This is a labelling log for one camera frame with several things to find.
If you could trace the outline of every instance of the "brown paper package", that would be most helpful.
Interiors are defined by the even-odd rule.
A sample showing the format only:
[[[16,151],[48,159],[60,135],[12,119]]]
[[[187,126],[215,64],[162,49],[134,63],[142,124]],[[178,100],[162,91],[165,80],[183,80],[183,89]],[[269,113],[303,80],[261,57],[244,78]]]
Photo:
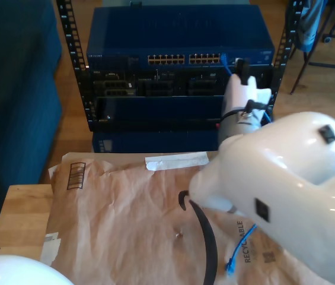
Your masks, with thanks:
[[[62,162],[52,177],[55,197],[47,225],[47,233],[58,232],[61,239],[52,267],[75,285],[203,284],[202,229],[190,204],[187,211],[178,204],[179,192],[188,189],[198,170]],[[330,284],[258,228],[242,244],[235,275],[228,277],[225,264],[253,221],[204,212],[218,249],[215,284]]]

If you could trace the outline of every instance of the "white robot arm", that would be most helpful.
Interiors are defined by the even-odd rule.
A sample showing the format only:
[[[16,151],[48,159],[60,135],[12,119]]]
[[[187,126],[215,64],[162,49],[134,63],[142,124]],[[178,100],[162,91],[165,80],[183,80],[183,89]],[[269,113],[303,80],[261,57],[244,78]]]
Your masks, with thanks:
[[[263,104],[270,99],[271,91],[257,90],[254,77],[248,85],[242,81],[231,77],[224,114],[250,99]],[[259,128],[263,112],[225,115],[218,155],[192,179],[190,198],[250,217],[335,284],[335,120],[305,112]]]

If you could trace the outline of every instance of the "white tape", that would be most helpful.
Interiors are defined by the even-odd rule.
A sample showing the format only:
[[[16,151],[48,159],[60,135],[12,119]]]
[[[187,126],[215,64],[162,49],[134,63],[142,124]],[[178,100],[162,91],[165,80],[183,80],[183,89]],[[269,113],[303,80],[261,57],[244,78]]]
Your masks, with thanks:
[[[44,237],[44,243],[41,253],[41,262],[51,266],[51,263],[58,255],[60,239],[57,239],[58,233],[48,233]]]
[[[208,162],[208,156],[205,151],[145,158],[146,168],[152,171],[206,165]]]

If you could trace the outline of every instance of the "blue network switch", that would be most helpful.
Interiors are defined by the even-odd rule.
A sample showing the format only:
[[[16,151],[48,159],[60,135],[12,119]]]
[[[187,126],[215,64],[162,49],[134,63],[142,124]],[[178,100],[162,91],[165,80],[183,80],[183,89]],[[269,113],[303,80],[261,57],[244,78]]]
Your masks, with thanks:
[[[256,5],[96,8],[87,58],[90,70],[146,71],[221,66],[237,58],[270,65],[274,45]]]

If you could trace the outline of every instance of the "barcode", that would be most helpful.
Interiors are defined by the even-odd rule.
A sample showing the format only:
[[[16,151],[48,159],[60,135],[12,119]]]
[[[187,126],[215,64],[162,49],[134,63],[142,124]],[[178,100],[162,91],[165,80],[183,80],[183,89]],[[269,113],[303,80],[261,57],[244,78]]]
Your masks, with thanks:
[[[67,190],[83,189],[85,163],[71,163],[70,175],[68,177]]]
[[[271,262],[275,262],[275,255],[274,252],[263,252],[263,259],[264,259],[264,263],[271,263]]]

